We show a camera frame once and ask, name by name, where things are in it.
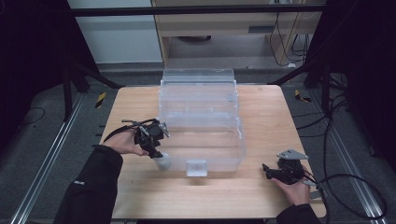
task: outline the person's right hand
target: person's right hand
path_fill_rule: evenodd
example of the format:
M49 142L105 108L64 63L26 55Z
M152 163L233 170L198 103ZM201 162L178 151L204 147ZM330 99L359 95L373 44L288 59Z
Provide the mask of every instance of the person's right hand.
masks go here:
M128 129L122 133L116 133L107 141L102 143L103 146L111 147L120 154L133 153L138 156L148 156L149 153L141 147L134 144L135 129Z
M281 182L276 178L271 178L271 181L274 182L283 192L286 194L286 198L288 199L290 204L299 205L303 203L309 203L309 186L303 183L304 178L294 183L292 185L287 185Z

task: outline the black cable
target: black cable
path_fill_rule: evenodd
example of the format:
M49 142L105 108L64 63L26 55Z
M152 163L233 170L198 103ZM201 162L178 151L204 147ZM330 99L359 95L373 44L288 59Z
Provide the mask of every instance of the black cable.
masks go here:
M308 180L312 181L315 184L318 183L317 180L315 179L314 175L312 175L311 173L309 173L306 170L304 170L304 173L308 174L308 175L304 175L305 178L307 178Z
M319 183L326 183L326 184L327 184L327 187L328 187L328 189L329 189L331 195L334 197L334 199L335 199L337 202L339 202L341 205L343 205L343 206L344 206L349 212L351 212L352 214L354 214L354 215L356 215L356 216L358 216L358 217L364 218L364 219L369 219L369 220L375 219L375 220L377 220L377 219L380 219L380 218L384 217L384 216L386 215L386 213L388 212L387 203L386 203L385 199L382 197L382 195L381 195L381 193L379 192L378 189L376 189L376 188L375 188L372 184L370 184L367 180L364 180L363 178L358 177L358 176L355 176L355 175L338 174L338 175L331 175L331 176L328 176L328 173L327 173L327 164L326 164L326 163L327 163L327 160L326 160L326 153L327 153L327 137L328 137L328 132L329 132L330 128L332 127L332 113L333 113L334 111L338 110L342 105L345 105L345 104L346 104L346 100L343 100L343 101L339 102L337 105L333 105L333 104L334 104L335 100L336 100L338 97L341 97L341 96L343 96L343 95L344 95L343 93L342 93L342 94L339 94L338 96L336 96L336 97L332 100L332 104L331 104L331 113L329 114L329 122L328 122L328 125L327 125L327 127L326 127L325 134L324 134L324 139L323 139L323 173L324 173L324 179L321 180L321 181L319 181ZM336 194L334 193L334 190L332 189L332 186L331 186L331 184L330 184L330 182L329 182L329 179L335 178L335 177L337 177L337 176L349 176L349 177L357 178L357 179L359 179L360 181L363 181L363 182L367 183L367 184L370 186L370 188L373 189L373 190L376 192L376 194L381 198L382 204L384 205L383 214L380 215L380 216L378 216L378 217L368 217L368 216L366 216L366 215L362 215L361 213L359 213L359 212L353 210L352 208L350 208L349 206L347 206L344 202L342 202L342 201L338 198L338 196L336 196ZM330 217L327 216L327 218L326 218L326 223L329 223L329 221L330 221Z
M317 134L317 135L298 135L299 137L304 137L304 138L310 138L310 137L321 137L321 136L323 136L324 135L324 133L321 133L321 134Z
M324 115L323 117L321 117L320 119L315 120L315 121L312 122L312 123L309 123L309 124L306 124L305 126L296 128L296 130L301 130L301 129L304 129L304 128L307 128L307 127L311 127L312 125L317 124L317 123L319 123L321 120L326 119L326 118L327 118L327 116Z
M291 59L291 58L288 56L288 53L286 52L285 45L284 45L283 39L282 39L282 35L280 34L280 31L279 31L278 20L279 20L279 12L276 13L276 21L275 21L275 24L274 24L274 29L273 29L273 31L271 32L270 38L269 38L271 51L272 51L273 54L274 54L275 61L276 61L276 63L277 63L279 66L285 66L285 65L287 65L287 64L281 64L280 62L277 61L277 58L276 58L276 56L275 56L276 54L275 54L274 49L273 49L273 47L272 47L272 36L273 36L273 34L274 34L275 28L277 28L277 31L278 31L278 34L279 34L280 43L282 44L283 53L285 54L286 58L288 58L292 63L297 63L297 62L299 62L300 60L297 60L297 61L296 61L296 60Z
M140 127L140 126L142 126L142 124L145 124L145 123L148 123L148 122L151 122L151 121L154 121L154 120L156 120L156 119L146 119L146 120L138 122L138 121L134 121L134 120L123 119L121 122L123 122L123 123L131 122L132 125L130 127L134 128L134 127Z
M297 54L296 52L304 52L304 49L294 49L297 38L299 39L299 42L300 42L300 35L296 35L294 37L293 43L291 44L291 53L294 54L294 56L301 57L301 56L303 56L303 54Z
M327 35L327 38L324 39L324 41L322 41L322 43L321 43L316 49L314 49L313 51L311 51L312 53L309 54L309 57L308 57L308 55L307 55L307 57L306 57L306 59L305 59L306 61L314 60L315 58L320 58L320 56L318 56L319 53L320 53L321 51L323 51L323 50L325 50L325 51L327 50L327 49L325 49L325 48L327 48L328 46L330 46L330 43L332 42L332 37L333 37L334 35L336 35L337 32L339 32L339 30L341 29L341 27L343 26L343 24L344 24L344 23L346 22L346 20L348 19L349 15L352 14L352 12L353 12L353 10L355 9L355 7L356 7L356 5L358 4L358 2L359 2L359 0L355 0L355 2L353 3L353 6L352 6L352 7L349 9L349 11L346 13L345 17L341 19L341 21L335 26L334 29L332 29L332 31L330 32L330 34ZM284 77L282 77L282 78L280 78L280 79L278 79L278 80L276 80L276 81L273 81L272 83L283 83L283 82L287 81L285 78L287 78L287 77L293 78L293 77L296 77L297 75L299 75L299 73L287 74L286 76L284 76Z
M364 218L364 219L368 219L368 220L378 220L383 218L387 212L388 212L388 205L387 205L387 201L385 200L385 198L382 196L381 192L379 192L379 190L370 182L368 182L367 180L357 176L357 175L350 175L350 174L337 174L337 175L330 175L330 176L326 176L324 179L320 180L319 183L323 183L326 182L329 185L329 180L330 179L334 179L336 177L353 177L355 179L359 179L361 182L364 182L365 184L367 184L370 189L372 189L373 191L375 191L375 193L379 196L379 198L381 199L381 202L383 204L383 212L380 216L378 217L368 217L365 214L359 213L357 211L355 211L354 209L350 208L349 206L347 206L338 196L336 196L336 194L334 194L334 192L332 191L332 196L334 197L334 199L339 202L341 205L343 205L349 212L353 213L354 215Z
M292 118L299 118L299 117L304 117L304 116L314 115L314 114L322 114L322 113L321 112L307 113L307 114L302 114L302 115L295 115L295 116L292 116Z
M305 63L305 57L308 54L308 48L309 48L309 35L305 35L304 52L303 52L303 63Z
M40 109L43 113L41 114L41 116L40 116L38 119L35 119L35 120L33 120L33 121L29 121L29 122L24 122L24 123L22 123L21 125L28 125L28 124L36 123L36 122L38 122L39 120L41 120L41 119L44 117L44 115L46 114L46 110L45 110L44 108L42 108L42 107L39 107L39 106L31 107L31 108L29 109L29 111L32 110L32 109Z

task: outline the table top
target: table top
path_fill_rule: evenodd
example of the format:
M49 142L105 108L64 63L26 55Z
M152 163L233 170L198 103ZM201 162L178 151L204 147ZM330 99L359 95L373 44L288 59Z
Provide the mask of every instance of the table top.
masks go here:
M123 126L123 119L156 118L159 89L121 88L101 141ZM160 171L149 157L123 155L113 218L270 218L289 206L262 170L262 163L277 168L279 152L304 153L283 92L272 85L237 85L237 90L247 149L238 170L186 177L185 171ZM307 160L302 164L311 171ZM326 215L321 200L311 205L318 217Z

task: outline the black backdrop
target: black backdrop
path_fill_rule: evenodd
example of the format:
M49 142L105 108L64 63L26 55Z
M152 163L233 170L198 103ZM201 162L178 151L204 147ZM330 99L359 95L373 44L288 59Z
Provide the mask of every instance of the black backdrop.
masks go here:
M331 72L347 76L346 96L374 153L396 171L396 13L392 0L329 0L309 55L324 50ZM309 76L315 76L312 69Z
M50 30L76 62L99 73L77 21L48 15L46 8L70 9L66 0L3 0L0 5L0 154L32 99L63 83L63 66L50 45Z

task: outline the clear plastic container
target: clear plastic container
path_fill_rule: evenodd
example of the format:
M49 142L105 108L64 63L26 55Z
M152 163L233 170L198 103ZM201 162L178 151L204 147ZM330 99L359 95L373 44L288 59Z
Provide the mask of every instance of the clear plastic container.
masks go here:
M170 137L158 149L169 155L168 170L237 170L246 149L232 69L165 69L159 97L158 119Z

